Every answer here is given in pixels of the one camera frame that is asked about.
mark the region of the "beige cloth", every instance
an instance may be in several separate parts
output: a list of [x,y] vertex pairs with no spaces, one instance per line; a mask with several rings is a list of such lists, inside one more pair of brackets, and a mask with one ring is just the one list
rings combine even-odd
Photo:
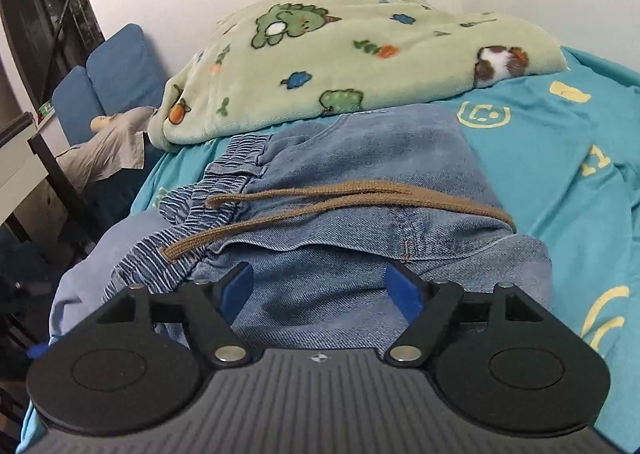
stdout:
[[78,192],[90,181],[108,178],[121,169],[145,166],[143,134],[154,111],[152,107],[140,107],[120,113],[91,140],[56,157]]

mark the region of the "blue denim pants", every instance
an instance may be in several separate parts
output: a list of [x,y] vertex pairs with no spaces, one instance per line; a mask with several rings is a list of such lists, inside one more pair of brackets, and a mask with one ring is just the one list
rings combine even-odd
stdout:
[[[424,279],[492,291],[511,281],[543,305],[551,292],[545,246],[503,221],[434,208],[357,206],[289,219],[223,237],[176,261],[159,249],[211,227],[268,217],[318,200],[276,197],[207,208],[214,193],[315,187],[386,179],[496,208],[500,203],[458,121],[436,105],[309,121],[273,135],[231,140],[201,182],[170,193],[160,210],[172,226],[139,243],[114,269],[105,299],[133,283],[152,293],[195,279],[219,280],[240,261],[254,268],[254,293],[233,329],[255,346],[385,350],[405,319],[386,294],[389,259]],[[179,325],[167,332],[185,343]]]

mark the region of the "fleece blanket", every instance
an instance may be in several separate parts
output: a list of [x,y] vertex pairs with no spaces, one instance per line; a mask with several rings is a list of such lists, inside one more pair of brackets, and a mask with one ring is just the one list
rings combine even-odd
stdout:
[[565,68],[552,37],[504,14],[456,16],[425,0],[265,0],[220,21],[168,81],[149,138],[175,151]]

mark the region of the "silver screw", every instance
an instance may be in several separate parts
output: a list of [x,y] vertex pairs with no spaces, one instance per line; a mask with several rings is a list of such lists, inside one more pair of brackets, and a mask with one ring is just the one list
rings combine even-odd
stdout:
[[413,362],[422,356],[422,352],[415,346],[396,346],[389,355],[398,362]]
[[246,357],[246,351],[240,346],[222,346],[216,350],[214,355],[223,362],[238,362]]

